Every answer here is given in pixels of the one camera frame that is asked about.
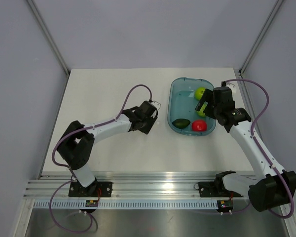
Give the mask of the dark green avocado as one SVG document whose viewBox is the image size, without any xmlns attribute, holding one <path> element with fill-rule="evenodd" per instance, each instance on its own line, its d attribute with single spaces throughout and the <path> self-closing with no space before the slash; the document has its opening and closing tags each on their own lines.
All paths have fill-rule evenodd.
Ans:
<svg viewBox="0 0 296 237">
<path fill-rule="evenodd" d="M 185 129 L 190 125 L 190 120 L 185 118 L 178 118 L 172 122 L 172 125 L 178 129 Z"/>
</svg>

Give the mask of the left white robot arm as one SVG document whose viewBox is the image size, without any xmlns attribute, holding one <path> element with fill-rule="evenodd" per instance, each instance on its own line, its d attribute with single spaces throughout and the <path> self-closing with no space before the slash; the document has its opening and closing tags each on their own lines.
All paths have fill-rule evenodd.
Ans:
<svg viewBox="0 0 296 237">
<path fill-rule="evenodd" d="M 56 151 L 69 166 L 76 179 L 70 184 L 70 197 L 110 197 L 112 183 L 99 182 L 88 161 L 93 146 L 109 137 L 132 131 L 149 134 L 161 104 L 156 101 L 144 101 L 140 106 L 122 110 L 116 118 L 100 124 L 84 125 L 73 121 L 57 143 Z"/>
</svg>

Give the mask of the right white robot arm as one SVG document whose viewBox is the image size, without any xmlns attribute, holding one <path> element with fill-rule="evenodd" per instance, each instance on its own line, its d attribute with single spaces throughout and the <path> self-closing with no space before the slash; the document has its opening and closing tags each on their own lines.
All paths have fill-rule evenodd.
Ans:
<svg viewBox="0 0 296 237">
<path fill-rule="evenodd" d="M 205 115 L 215 119 L 238 143 L 256 177 L 251 180 L 234 171 L 219 173 L 214 179 L 215 192 L 220 196 L 235 192 L 247 197 L 259 212 L 290 204 L 290 217 L 295 207 L 296 173 L 287 172 L 273 157 L 255 132 L 247 111 L 235 106 L 232 90 L 227 86 L 205 89 L 195 109 L 199 111 L 203 106 Z"/>
</svg>

